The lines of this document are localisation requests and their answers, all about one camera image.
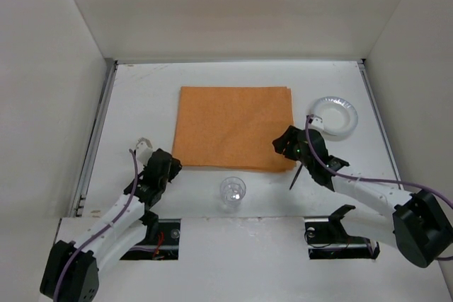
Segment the black plastic knife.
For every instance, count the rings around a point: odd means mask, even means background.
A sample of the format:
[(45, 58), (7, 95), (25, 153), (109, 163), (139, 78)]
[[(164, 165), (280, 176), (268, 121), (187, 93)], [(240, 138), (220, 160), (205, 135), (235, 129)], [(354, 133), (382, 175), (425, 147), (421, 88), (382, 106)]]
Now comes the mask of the black plastic knife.
[(300, 166), (298, 167), (293, 179), (292, 179), (292, 182), (290, 184), (290, 187), (289, 187), (289, 190), (292, 190), (292, 188), (294, 187), (298, 177), (299, 177), (299, 174), (301, 173), (302, 169), (303, 169), (304, 165), (301, 163)]

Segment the clear plastic cup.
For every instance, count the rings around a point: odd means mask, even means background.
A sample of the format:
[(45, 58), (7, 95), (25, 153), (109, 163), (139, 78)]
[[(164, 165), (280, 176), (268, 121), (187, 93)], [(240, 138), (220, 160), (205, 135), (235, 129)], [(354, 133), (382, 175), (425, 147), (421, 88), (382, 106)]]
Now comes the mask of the clear plastic cup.
[(246, 195), (246, 184), (241, 178), (227, 177), (221, 182), (219, 193), (223, 207), (227, 211), (235, 211)]

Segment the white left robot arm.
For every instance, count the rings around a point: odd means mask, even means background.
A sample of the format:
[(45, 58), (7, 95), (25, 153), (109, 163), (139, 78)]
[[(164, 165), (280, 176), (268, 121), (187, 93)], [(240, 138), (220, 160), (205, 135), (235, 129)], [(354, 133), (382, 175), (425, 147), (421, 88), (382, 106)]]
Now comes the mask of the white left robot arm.
[(119, 199), (82, 235), (52, 246), (40, 283), (40, 293), (52, 301), (92, 301), (102, 274), (127, 253), (146, 253), (162, 259), (160, 249), (177, 241), (174, 230), (160, 227), (152, 207), (166, 186), (181, 171), (177, 158), (162, 149), (153, 151), (139, 166), (138, 151), (132, 151), (134, 179)]

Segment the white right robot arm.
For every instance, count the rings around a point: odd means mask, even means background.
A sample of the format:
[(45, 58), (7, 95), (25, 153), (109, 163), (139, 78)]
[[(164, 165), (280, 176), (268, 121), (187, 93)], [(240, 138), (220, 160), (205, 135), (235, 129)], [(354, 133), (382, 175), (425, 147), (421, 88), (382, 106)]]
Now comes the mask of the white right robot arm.
[(364, 243), (371, 258), (379, 244), (396, 248), (413, 265), (426, 268), (452, 244), (452, 225), (444, 213), (440, 196), (431, 189), (402, 190), (397, 180), (367, 179), (350, 164), (328, 152), (324, 138), (315, 129), (290, 125), (272, 142), (274, 151), (306, 168), (319, 186), (354, 199), (327, 216), (305, 222), (305, 240), (312, 259), (332, 259), (335, 252), (355, 241)]

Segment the orange cloth placemat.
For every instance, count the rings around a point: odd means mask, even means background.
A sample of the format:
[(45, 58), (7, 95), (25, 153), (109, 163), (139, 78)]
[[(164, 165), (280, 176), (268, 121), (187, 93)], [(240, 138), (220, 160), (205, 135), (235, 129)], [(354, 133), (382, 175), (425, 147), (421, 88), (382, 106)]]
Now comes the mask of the orange cloth placemat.
[(285, 172), (295, 162), (272, 142), (293, 123), (288, 87), (183, 86), (172, 154), (184, 166)]

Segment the white round plate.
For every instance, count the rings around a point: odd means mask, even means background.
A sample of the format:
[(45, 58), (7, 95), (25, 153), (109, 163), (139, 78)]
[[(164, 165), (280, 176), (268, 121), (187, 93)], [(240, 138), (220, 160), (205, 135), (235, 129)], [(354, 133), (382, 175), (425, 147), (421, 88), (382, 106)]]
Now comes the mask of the white round plate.
[(351, 135), (358, 125), (358, 113), (347, 100), (335, 96), (319, 98), (311, 106), (311, 114), (322, 121), (325, 133), (337, 137)]

